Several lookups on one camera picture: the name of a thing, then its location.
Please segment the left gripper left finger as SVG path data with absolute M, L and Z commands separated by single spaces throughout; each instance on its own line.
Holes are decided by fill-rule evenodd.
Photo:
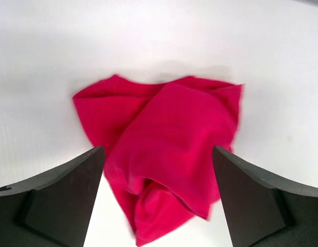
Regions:
M 104 166 L 95 147 L 0 187 L 0 246 L 83 246 Z

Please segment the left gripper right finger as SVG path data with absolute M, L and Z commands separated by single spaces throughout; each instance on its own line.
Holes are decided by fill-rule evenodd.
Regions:
M 318 188 L 218 146 L 213 165 L 233 246 L 318 247 Z

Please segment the red t-shirt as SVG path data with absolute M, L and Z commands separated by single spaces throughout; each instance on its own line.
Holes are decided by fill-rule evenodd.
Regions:
M 114 75 L 73 96 L 90 142 L 105 149 L 104 176 L 137 246 L 208 219 L 220 198 L 212 150 L 232 148 L 242 93 L 194 76 L 139 84 Z

